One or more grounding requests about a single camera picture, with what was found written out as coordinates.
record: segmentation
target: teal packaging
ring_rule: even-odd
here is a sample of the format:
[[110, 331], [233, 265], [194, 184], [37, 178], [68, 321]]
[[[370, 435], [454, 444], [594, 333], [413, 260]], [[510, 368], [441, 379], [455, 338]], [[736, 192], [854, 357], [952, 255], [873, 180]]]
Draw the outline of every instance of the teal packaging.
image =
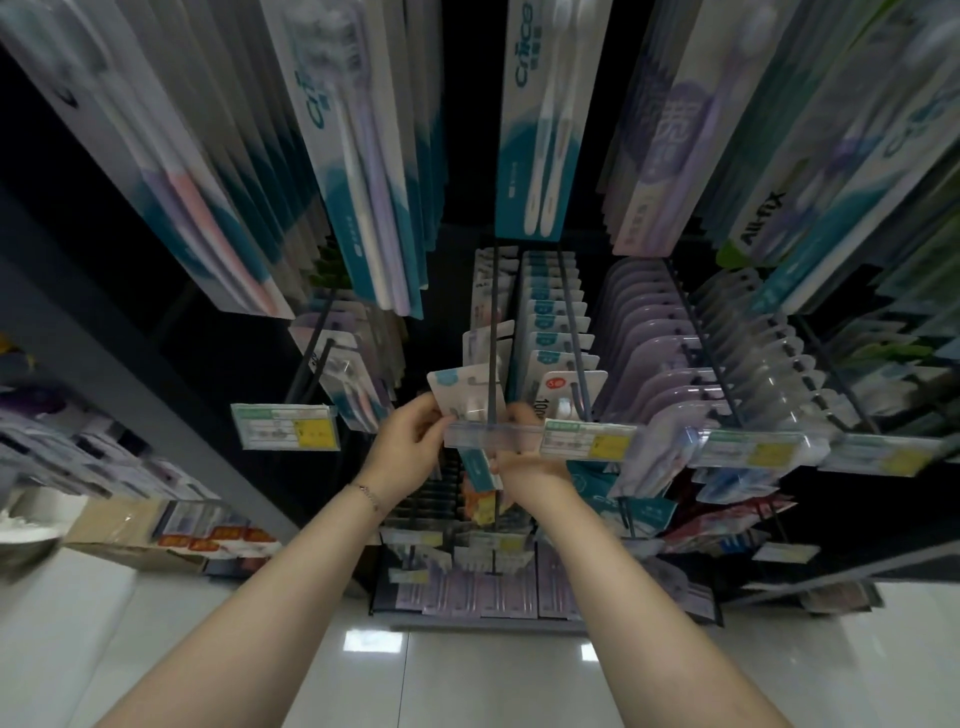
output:
[[612, 0], [511, 0], [497, 237], [559, 240]]

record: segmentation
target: white tiled floor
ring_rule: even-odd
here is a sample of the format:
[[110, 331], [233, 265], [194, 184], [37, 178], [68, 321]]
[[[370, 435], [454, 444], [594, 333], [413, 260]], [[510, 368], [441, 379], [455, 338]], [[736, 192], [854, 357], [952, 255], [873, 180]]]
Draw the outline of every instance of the white tiled floor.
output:
[[[892, 585], [888, 607], [842, 619], [727, 614], [710, 635], [798, 726], [960, 725], [960, 589]], [[70, 728], [88, 728], [229, 591], [141, 576]], [[351, 628], [375, 628], [345, 600], [287, 728], [619, 726], [603, 673], [582, 639], [404, 635], [398, 653], [345, 652]]]

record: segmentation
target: toothbrush blister pack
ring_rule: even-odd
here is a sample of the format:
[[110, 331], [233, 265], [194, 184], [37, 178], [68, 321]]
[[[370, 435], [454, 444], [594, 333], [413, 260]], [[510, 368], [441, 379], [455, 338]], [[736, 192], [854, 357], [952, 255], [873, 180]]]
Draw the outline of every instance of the toothbrush blister pack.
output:
[[[302, 314], [291, 323], [290, 335], [301, 352], [306, 352], [322, 315]], [[310, 368], [316, 372], [327, 352], [319, 382], [350, 429], [375, 433], [394, 410], [404, 361], [393, 316], [373, 303], [330, 303]]]
[[[429, 101], [439, 97], [439, 74], [412, 63], [411, 46], [439, 47], [439, 4], [425, 4], [413, 30], [399, 0], [261, 5], [354, 291], [422, 318], [444, 163], [433, 159], [443, 158], [441, 145], [418, 150], [418, 109], [422, 138], [423, 115], [439, 113]], [[409, 35], [417, 29], [431, 37]]]
[[293, 318], [327, 222], [251, 2], [12, 0], [0, 36], [218, 308]]
[[673, 250], [797, 5], [657, 4], [604, 180], [616, 254]]
[[826, 375], [785, 317], [750, 312], [761, 284], [753, 270], [721, 272], [691, 294], [690, 307], [676, 288], [661, 289], [653, 295], [671, 298], [647, 304], [648, 286], [672, 286], [665, 266], [628, 258], [611, 267], [597, 304], [594, 346], [611, 381], [593, 410], [602, 423], [636, 426], [611, 497], [662, 493], [706, 447], [700, 433], [732, 425], [734, 410], [747, 430], [789, 430], [789, 451], [751, 459], [755, 450], [776, 448], [744, 435], [743, 458], [727, 453], [719, 461], [726, 467], [707, 473], [708, 502], [773, 493], [784, 474], [820, 462], [828, 440], [858, 423], [846, 397], [825, 386]]
[[511, 0], [495, 232], [559, 240], [612, 0]]

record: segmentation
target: wrist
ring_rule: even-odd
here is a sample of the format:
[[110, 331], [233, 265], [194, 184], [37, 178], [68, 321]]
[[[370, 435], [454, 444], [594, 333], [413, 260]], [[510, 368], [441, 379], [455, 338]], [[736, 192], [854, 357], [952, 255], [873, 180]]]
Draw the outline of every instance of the wrist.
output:
[[573, 483], [550, 473], [540, 473], [531, 478], [524, 488], [520, 503], [538, 522], [546, 522], [557, 512], [569, 511], [583, 504]]

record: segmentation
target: metal display hook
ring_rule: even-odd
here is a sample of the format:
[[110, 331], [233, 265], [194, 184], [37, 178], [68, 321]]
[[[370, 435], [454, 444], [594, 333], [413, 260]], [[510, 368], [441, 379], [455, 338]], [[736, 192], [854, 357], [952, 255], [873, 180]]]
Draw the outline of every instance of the metal display hook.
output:
[[[313, 327], [313, 333], [310, 335], [310, 341], [306, 345], [306, 350], [303, 352], [303, 356], [300, 358], [300, 364], [297, 366], [297, 372], [294, 374], [294, 380], [290, 383], [290, 389], [287, 390], [287, 396], [283, 399], [284, 404], [295, 404], [300, 390], [303, 388], [303, 383], [306, 381], [307, 375], [310, 371], [310, 358], [313, 356], [314, 350], [317, 348], [317, 342], [320, 341], [320, 334], [324, 330], [326, 325], [326, 319], [330, 315], [330, 310], [333, 308], [333, 302], [337, 298], [336, 288], [331, 288], [326, 294], [326, 301], [324, 302], [324, 308], [320, 313], [320, 318], [317, 320], [317, 325]], [[330, 339], [326, 342], [324, 346], [324, 351], [321, 354], [321, 357], [317, 360], [317, 371], [315, 379], [320, 379], [320, 374], [323, 373], [324, 367], [326, 366], [326, 359], [330, 355], [330, 349], [333, 347], [333, 340]], [[311, 386], [310, 394], [316, 391], [315, 386]]]
[[573, 315], [573, 297], [570, 295], [570, 283], [566, 279], [566, 266], [564, 265], [564, 246], [557, 243], [557, 261], [560, 264], [560, 280], [564, 288], [564, 303], [566, 304], [566, 322], [570, 328], [570, 342], [573, 345], [573, 363], [577, 368], [577, 381], [570, 384], [570, 392], [573, 395], [573, 407], [577, 410], [577, 415], [585, 423], [593, 422], [590, 412], [590, 392], [587, 388], [587, 373], [584, 370], [583, 353], [580, 351], [580, 333], [577, 331], [577, 317]]

